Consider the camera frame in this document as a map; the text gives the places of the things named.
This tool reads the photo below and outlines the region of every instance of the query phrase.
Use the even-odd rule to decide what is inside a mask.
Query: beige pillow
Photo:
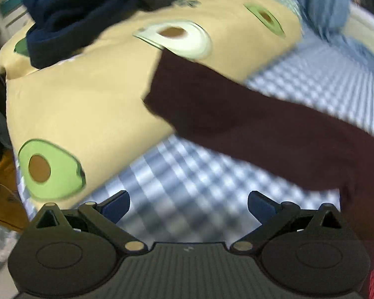
[[[142,102],[163,47],[243,82],[301,37],[296,15],[274,0],[179,0],[37,71],[14,53],[26,30],[0,52],[9,132],[36,206],[63,209],[173,133]]]

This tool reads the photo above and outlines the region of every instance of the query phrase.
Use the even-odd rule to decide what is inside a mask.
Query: brown avocado pit graphic
[[[259,12],[259,14],[263,17],[263,19],[265,19],[268,23],[273,23],[273,20],[271,19],[271,17],[269,16],[269,14],[265,11],[261,11]]]
[[[29,161],[29,173],[33,180],[38,183],[46,182],[51,176],[49,162],[40,155],[33,155]]]
[[[176,37],[182,37],[187,33],[186,30],[184,30],[181,27],[167,27],[159,34],[163,37],[168,37],[168,38],[176,38]]]

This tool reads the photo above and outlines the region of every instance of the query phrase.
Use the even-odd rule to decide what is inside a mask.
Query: bed
[[[302,42],[250,77],[246,87],[328,113],[374,136],[374,72],[305,24]],[[36,209],[19,170],[18,188],[32,219]],[[339,208],[338,191],[307,193],[177,135],[160,142],[81,203],[99,203],[120,190],[130,194],[131,207],[118,226],[148,246],[155,241],[229,245],[260,225],[247,208],[252,190],[303,209],[317,209],[322,203]]]

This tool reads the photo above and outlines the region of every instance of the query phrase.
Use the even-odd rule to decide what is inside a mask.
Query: red fabric
[[[374,269],[372,136],[316,110],[251,91],[167,50],[144,102],[183,138],[251,162],[305,190],[339,189],[341,211]]]

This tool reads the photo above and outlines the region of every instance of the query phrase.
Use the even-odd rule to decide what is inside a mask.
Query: clothing pile
[[[139,9],[157,10],[175,0],[23,0],[35,21],[27,51],[37,69],[70,57],[107,27]]]

